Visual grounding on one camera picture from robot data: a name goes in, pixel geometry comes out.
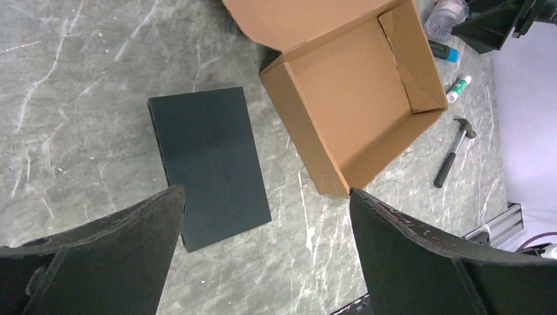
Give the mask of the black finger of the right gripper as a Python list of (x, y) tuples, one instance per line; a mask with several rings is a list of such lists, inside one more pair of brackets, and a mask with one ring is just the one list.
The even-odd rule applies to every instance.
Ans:
[(527, 20), (533, 20), (538, 9), (537, 1), (467, 1), (465, 21), (451, 30), (451, 35), (461, 39), (478, 54), (498, 51), (509, 35), (524, 34)]

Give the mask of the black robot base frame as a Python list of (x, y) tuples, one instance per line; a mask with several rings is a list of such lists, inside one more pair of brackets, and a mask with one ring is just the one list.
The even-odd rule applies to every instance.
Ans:
[(346, 304), (340, 309), (330, 313), (330, 315), (373, 315), (370, 305), (370, 295), (368, 293), (358, 299)]

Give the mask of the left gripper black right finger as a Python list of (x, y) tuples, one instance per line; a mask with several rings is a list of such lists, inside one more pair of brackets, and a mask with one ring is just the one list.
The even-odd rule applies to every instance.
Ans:
[(556, 313), (555, 260), (454, 236), (358, 188), (349, 196), (373, 313)]

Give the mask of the brown cardboard box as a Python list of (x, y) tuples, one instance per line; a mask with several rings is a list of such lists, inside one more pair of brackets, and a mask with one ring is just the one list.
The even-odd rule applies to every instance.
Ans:
[(225, 1), (317, 191), (366, 188), (448, 109), (414, 1)]

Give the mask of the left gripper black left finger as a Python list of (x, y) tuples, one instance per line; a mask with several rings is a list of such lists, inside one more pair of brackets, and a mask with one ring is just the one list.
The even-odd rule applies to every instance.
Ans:
[(171, 186), (58, 234), (1, 248), (2, 314), (155, 314), (186, 198)]

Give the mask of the white green glue stick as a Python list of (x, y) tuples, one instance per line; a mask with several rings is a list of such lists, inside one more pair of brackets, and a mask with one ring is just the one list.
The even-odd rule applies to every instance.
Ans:
[(465, 75), (461, 77), (449, 90), (446, 94), (447, 102), (449, 104), (455, 103), (458, 98), (461, 96), (462, 92), (469, 86), (472, 81), (472, 77), (470, 75)]

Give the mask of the black blue marker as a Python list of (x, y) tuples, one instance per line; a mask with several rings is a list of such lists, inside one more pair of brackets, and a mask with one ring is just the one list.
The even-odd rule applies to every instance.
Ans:
[(428, 43), (434, 57), (449, 62), (457, 62), (459, 60), (460, 53), (455, 48), (452, 48), (450, 46), (432, 40), (428, 40)]

